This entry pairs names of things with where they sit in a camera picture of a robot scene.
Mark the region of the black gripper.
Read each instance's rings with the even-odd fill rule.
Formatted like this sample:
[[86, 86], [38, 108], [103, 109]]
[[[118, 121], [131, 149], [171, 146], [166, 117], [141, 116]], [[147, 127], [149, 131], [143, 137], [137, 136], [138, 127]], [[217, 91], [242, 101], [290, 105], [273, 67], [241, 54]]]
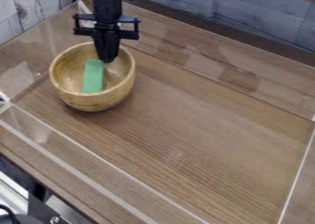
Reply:
[[107, 61], [106, 42], [109, 39], [109, 62], [119, 55], [121, 39], [139, 39], [138, 18], [130, 18], [122, 12], [122, 0], [93, 0], [93, 13], [75, 14], [74, 34], [91, 36], [99, 59]]

